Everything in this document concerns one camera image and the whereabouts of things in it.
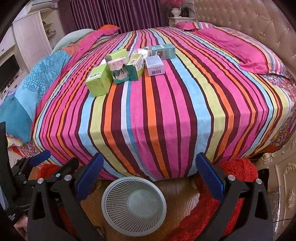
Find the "person's left hand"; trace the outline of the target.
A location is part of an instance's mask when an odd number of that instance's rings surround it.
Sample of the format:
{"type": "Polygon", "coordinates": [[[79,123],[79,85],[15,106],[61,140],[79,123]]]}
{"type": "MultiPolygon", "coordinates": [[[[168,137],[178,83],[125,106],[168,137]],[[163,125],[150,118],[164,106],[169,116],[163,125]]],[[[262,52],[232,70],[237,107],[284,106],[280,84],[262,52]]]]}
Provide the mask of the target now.
{"type": "Polygon", "coordinates": [[[15,229],[24,238],[24,240],[28,240],[27,226],[28,217],[26,215],[23,215],[14,225],[15,229]]]}

